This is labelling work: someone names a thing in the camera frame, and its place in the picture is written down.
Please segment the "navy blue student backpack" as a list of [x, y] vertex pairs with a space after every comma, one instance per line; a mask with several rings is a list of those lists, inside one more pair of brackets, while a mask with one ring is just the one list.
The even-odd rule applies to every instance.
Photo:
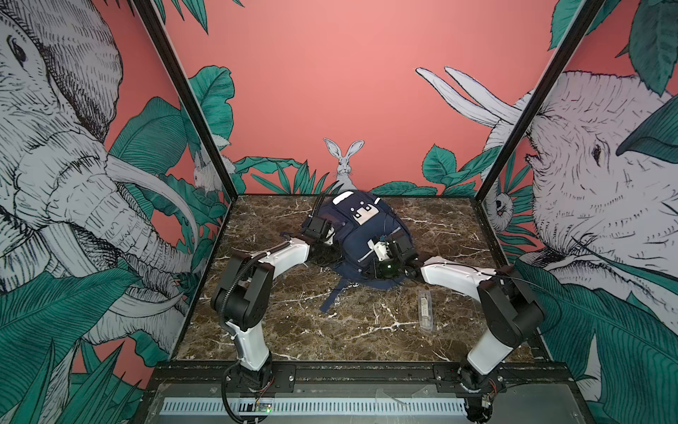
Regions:
[[[332, 222], [335, 232], [334, 244], [342, 254], [339, 263], [329, 265], [341, 279], [321, 306], [321, 312], [324, 314], [350, 284], [363, 284], [377, 290], [388, 291], [402, 284], [407, 278], [379, 279], [375, 275], [376, 255], [368, 246], [369, 240], [377, 241], [395, 231], [406, 231], [413, 242], [413, 236], [407, 225], [378, 195], [360, 190], [348, 190], [330, 197], [321, 194], [316, 198], [312, 212], [308, 216], [322, 217]], [[284, 236], [288, 239], [301, 240], [300, 231], [286, 233]]]

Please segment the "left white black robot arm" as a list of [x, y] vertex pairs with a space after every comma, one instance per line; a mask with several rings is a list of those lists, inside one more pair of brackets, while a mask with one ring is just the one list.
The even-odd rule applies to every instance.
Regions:
[[335, 229], [328, 219], [311, 217], [299, 234], [255, 254], [235, 252], [211, 299], [220, 327], [237, 349], [236, 361], [222, 377], [222, 395], [238, 393], [261, 397], [287, 390], [295, 369], [277, 366], [263, 334], [273, 282], [286, 271], [305, 263], [321, 246], [332, 244]]

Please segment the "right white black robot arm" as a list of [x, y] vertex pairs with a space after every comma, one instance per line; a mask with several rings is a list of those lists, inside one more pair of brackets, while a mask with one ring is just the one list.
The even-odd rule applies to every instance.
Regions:
[[544, 323], [546, 313], [529, 284], [513, 268], [482, 269], [441, 256], [418, 254], [403, 231], [367, 243], [378, 277], [409, 277], [480, 303], [487, 329], [459, 367], [460, 384], [471, 393], [497, 391], [497, 369]]

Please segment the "clear plastic small case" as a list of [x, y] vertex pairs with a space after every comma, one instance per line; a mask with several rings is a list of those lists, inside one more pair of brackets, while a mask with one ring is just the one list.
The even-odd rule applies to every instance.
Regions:
[[418, 319], [420, 320], [420, 330], [432, 332], [434, 329], [433, 304], [430, 291], [418, 291]]

